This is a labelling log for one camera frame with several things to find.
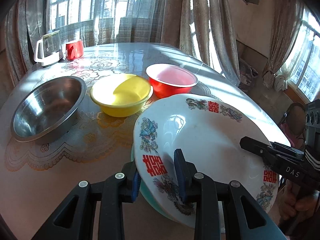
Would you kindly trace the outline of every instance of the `beige curtain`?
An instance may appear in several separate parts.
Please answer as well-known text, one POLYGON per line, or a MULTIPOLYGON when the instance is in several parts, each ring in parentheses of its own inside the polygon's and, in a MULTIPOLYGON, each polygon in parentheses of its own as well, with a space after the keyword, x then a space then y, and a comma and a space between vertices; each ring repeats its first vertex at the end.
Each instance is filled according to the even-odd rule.
POLYGON ((44 0, 17 0, 4 21, 4 37, 13 86, 35 63, 36 42, 44 35, 44 0))
POLYGON ((240 83, 228 0, 166 0, 161 42, 171 44, 240 83))
POLYGON ((287 60, 301 27, 304 5, 300 0, 274 0, 270 53, 264 70, 263 84, 270 88, 275 73, 287 60))

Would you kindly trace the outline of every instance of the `red cup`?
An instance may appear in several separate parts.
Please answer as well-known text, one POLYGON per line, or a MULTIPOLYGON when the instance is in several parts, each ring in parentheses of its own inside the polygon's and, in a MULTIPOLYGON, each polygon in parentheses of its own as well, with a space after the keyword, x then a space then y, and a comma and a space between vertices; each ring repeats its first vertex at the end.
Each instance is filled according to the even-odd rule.
POLYGON ((169 64, 154 64, 146 69, 153 91, 159 98, 189 93, 198 83, 197 77, 190 71, 169 64))
POLYGON ((69 41, 66 44, 67 60, 74 60, 83 56, 82 40, 69 41))

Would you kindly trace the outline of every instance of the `ceramic plate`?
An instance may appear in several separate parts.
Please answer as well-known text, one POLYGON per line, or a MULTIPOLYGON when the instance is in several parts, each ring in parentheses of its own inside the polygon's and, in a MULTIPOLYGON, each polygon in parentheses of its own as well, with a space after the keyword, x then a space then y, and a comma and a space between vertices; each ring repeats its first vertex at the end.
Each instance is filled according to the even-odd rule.
MULTIPOLYGON (((131 156, 130 156, 131 161, 134 160, 134 146, 132 145, 131 148, 131 156)), ((170 217, 168 214, 164 213, 162 208, 159 206, 158 202, 154 199, 153 195, 149 191, 148 187, 146 184, 141 180, 140 184, 140 193, 141 195, 145 198, 145 200, 149 203, 150 206, 152 206, 156 211, 158 211, 161 215, 165 216, 166 218, 169 218, 174 221, 172 217, 170 217)))
POLYGON ((276 198, 279 176, 260 157, 241 149, 243 136, 270 145, 248 117, 225 103, 190 94, 160 99, 140 115, 134 127, 137 169, 161 209, 189 227, 195 226, 196 209, 179 198, 173 166, 177 148, 182 149, 186 161, 215 181, 241 182, 268 212, 276 198))

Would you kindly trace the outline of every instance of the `red mug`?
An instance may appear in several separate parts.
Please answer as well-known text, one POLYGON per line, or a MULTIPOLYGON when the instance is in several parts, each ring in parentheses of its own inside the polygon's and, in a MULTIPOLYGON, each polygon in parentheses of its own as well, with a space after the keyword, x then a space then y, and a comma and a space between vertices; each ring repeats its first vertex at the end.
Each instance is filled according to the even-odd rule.
POLYGON ((69 41, 66 44, 67 60, 74 60, 83 56, 83 43, 81 40, 69 41))

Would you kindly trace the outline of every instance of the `pink cloth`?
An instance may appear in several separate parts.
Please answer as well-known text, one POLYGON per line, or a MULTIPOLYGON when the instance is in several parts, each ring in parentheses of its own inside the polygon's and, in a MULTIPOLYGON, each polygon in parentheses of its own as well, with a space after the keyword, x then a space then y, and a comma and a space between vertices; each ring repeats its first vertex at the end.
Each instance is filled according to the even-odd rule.
POLYGON ((288 124, 287 123, 282 123, 280 125, 280 129, 284 133, 286 138, 289 140, 289 142, 291 144, 291 147, 297 149, 299 144, 301 144, 301 142, 299 143, 299 139, 296 138, 296 136, 291 132, 288 124))

